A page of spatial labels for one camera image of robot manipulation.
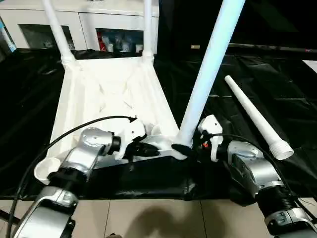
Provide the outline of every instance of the red item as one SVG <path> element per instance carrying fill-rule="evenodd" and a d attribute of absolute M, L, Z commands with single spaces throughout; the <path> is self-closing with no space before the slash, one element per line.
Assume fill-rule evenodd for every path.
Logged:
<path fill-rule="evenodd" d="M 102 35 L 101 35 L 100 31 L 97 31 L 97 37 L 98 37 L 100 51 L 104 51 L 105 52 L 106 51 L 106 45 L 103 42 Z"/>

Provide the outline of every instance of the cabinet door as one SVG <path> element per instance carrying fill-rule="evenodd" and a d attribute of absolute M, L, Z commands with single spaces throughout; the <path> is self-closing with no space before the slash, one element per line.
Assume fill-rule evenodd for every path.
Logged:
<path fill-rule="evenodd" d="M 87 49 L 76 12 L 57 11 L 71 49 Z M 43 10 L 0 9 L 0 16 L 17 48 L 54 48 L 56 41 Z"/>
<path fill-rule="evenodd" d="M 143 17 L 79 13 L 88 49 L 131 52 L 143 47 Z M 152 17 L 152 51 L 157 52 L 159 18 Z"/>

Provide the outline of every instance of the white cabinet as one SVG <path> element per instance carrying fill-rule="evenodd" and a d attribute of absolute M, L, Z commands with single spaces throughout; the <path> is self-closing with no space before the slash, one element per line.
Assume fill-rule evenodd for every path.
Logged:
<path fill-rule="evenodd" d="M 71 48 L 138 51 L 143 45 L 143 0 L 51 0 Z M 42 0 L 4 0 L 0 17 L 17 48 L 55 45 Z M 157 52 L 159 0 L 152 0 L 152 50 Z"/>
<path fill-rule="evenodd" d="M 56 14 L 70 47 L 87 49 L 78 13 Z M 43 10 L 0 9 L 0 16 L 17 48 L 50 48 L 56 44 Z"/>

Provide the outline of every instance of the white leg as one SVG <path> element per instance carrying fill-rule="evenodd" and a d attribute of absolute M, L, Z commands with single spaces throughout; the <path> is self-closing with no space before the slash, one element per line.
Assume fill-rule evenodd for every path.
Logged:
<path fill-rule="evenodd" d="M 175 143 L 191 145 L 245 0 L 223 0 Z"/>
<path fill-rule="evenodd" d="M 152 0 L 144 0 L 144 32 L 143 32 L 143 59 L 153 60 L 151 46 L 152 34 Z"/>
<path fill-rule="evenodd" d="M 64 35 L 63 29 L 61 25 L 58 22 L 58 19 L 56 17 L 55 10 L 53 8 L 53 5 L 50 0 L 42 0 L 44 5 L 44 10 L 46 12 L 46 16 L 49 20 L 51 29 L 53 31 L 58 49 L 60 51 L 60 57 L 62 63 L 67 63 L 74 61 L 75 58 L 73 54 L 71 53 L 66 37 Z"/>

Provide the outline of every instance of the glass cabinet door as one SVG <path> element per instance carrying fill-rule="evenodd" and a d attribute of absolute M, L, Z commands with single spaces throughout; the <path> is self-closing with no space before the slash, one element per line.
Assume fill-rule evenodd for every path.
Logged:
<path fill-rule="evenodd" d="M 96 29 L 99 50 L 105 52 L 141 52 L 143 31 Z"/>
<path fill-rule="evenodd" d="M 143 16 L 79 13 L 88 49 L 108 52 L 143 50 Z M 152 51 L 157 52 L 159 18 L 152 17 Z"/>
<path fill-rule="evenodd" d="M 57 44 L 49 25 L 33 25 L 33 24 L 19 24 L 21 31 L 32 49 L 40 48 L 57 48 Z M 62 26 L 63 32 L 66 36 L 69 48 L 75 49 L 73 39 L 71 37 L 69 27 Z"/>

